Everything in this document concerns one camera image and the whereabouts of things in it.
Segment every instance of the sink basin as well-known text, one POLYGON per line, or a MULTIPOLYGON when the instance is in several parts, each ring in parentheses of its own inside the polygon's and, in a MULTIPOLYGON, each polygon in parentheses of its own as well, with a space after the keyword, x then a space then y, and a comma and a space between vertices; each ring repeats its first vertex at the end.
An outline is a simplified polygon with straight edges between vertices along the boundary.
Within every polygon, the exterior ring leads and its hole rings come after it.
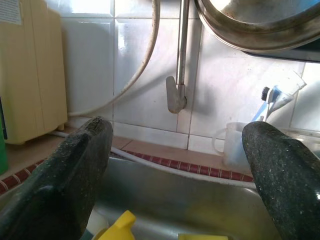
MULTIPOLYGON (((0 198, 0 209, 14 191, 0 198)), ((281 240, 252 189, 181 177, 111 157, 95 209, 110 224, 125 211, 137 217, 136 240, 177 240, 179 233, 230 240, 281 240)))

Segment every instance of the faucet handle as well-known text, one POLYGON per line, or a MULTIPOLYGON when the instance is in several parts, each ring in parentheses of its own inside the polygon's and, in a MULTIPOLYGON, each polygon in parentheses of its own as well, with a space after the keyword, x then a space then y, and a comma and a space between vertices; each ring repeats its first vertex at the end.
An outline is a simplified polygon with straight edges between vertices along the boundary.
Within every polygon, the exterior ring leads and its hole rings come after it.
POLYGON ((166 100, 170 113, 178 114, 187 105, 185 85, 176 85, 175 78, 168 76, 166 83, 166 100))

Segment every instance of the yellow sponge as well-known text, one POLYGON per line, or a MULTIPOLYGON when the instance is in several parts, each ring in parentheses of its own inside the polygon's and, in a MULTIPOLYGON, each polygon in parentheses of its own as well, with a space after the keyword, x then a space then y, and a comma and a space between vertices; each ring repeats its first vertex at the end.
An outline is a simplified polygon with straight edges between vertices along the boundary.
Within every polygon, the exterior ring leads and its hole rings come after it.
POLYGON ((228 240, 227 236, 179 234, 178 240, 228 240))

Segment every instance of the white plastic pitcher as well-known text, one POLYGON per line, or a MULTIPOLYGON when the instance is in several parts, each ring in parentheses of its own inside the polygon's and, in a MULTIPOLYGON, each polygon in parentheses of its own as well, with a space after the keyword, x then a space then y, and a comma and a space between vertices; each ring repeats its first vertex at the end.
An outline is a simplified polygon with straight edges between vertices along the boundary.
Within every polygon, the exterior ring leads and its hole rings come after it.
POLYGON ((233 172, 251 174, 247 156, 242 145, 242 131, 247 123, 230 122, 226 128, 215 133, 212 138, 214 150, 223 157, 223 164, 233 172), (225 132, 223 151, 216 149, 216 139, 225 132))

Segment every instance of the faucet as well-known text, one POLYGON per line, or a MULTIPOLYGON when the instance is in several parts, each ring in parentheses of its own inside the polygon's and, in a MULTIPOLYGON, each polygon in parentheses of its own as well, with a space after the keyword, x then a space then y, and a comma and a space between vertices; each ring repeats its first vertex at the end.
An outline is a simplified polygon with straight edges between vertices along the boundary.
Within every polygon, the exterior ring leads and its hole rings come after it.
POLYGON ((178 52, 176 58, 176 81, 173 76, 166 78, 166 99, 168 110, 178 114, 187 105, 185 71, 190 0, 181 0, 179 16, 178 52))

